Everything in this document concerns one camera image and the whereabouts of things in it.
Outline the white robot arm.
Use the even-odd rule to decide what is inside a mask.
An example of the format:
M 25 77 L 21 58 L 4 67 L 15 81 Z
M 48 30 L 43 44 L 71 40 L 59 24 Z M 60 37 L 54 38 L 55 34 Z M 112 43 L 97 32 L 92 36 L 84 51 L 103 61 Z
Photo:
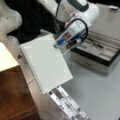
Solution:
M 54 17 L 54 47 L 67 51 L 79 46 L 88 36 L 89 28 L 99 16 L 99 8 L 88 0 L 38 0 Z

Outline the white and blue gripper body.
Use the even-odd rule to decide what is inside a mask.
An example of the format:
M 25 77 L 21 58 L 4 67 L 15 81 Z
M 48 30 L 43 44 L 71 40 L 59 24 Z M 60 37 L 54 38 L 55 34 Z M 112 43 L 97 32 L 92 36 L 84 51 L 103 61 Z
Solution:
M 88 36 L 88 26 L 82 19 L 72 20 L 65 31 L 56 39 L 55 48 L 65 48 L 68 51 L 79 46 Z

